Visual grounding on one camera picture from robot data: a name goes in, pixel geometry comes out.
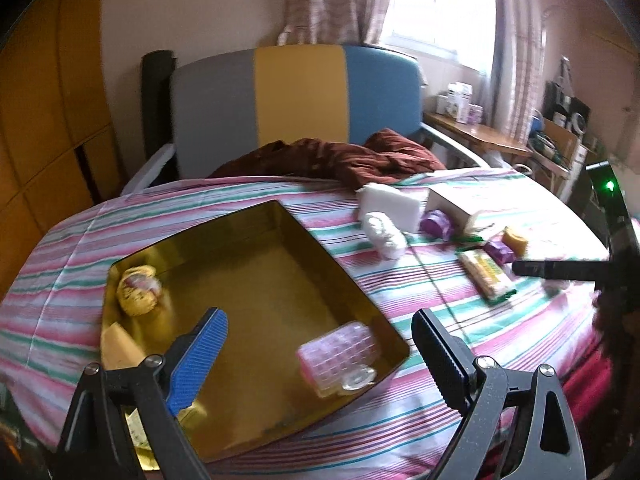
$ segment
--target yellow sponge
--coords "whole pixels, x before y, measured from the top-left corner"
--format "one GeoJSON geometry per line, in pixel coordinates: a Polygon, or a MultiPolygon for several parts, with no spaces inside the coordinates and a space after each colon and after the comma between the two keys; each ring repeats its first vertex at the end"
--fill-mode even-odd
{"type": "Polygon", "coordinates": [[[502,243],[510,248],[517,257],[524,256],[529,241],[511,227],[505,227],[502,233],[502,243]]]}

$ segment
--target pink curtain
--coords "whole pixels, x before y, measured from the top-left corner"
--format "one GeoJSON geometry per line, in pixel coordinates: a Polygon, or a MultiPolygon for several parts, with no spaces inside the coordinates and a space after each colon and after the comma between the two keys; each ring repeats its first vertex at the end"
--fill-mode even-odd
{"type": "Polygon", "coordinates": [[[278,44],[377,43],[389,0],[288,0],[278,44]]]}
{"type": "Polygon", "coordinates": [[[542,13],[538,0],[497,0],[504,18],[500,90],[494,127],[526,144],[542,82],[542,13]]]}

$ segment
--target purple wrapped snack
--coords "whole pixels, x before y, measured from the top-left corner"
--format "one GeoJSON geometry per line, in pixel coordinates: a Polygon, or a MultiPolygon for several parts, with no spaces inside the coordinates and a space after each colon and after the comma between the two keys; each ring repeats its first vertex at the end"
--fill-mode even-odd
{"type": "Polygon", "coordinates": [[[453,226],[445,213],[439,209],[434,209],[433,211],[427,211],[422,220],[420,220],[420,231],[448,242],[453,232],[453,226]]]}
{"type": "Polygon", "coordinates": [[[500,240],[489,240],[484,244],[483,249],[499,266],[510,264],[516,259],[514,252],[500,240]]]}

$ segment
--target yellow stripe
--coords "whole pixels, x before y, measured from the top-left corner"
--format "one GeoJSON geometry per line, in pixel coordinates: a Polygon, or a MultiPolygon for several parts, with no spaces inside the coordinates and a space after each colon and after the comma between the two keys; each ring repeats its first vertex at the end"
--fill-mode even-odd
{"type": "Polygon", "coordinates": [[[341,46],[257,48],[254,64],[261,146],[302,137],[347,141],[347,69],[341,46]]]}

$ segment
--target pink pill box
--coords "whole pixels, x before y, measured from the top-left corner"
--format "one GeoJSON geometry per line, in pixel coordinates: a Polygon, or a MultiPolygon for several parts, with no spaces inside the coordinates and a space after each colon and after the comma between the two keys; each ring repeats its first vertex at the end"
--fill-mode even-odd
{"type": "Polygon", "coordinates": [[[296,354],[304,380],[319,397],[327,397],[371,384],[376,371],[370,365],[380,347],[367,326],[353,321],[300,345],[296,354]]]}

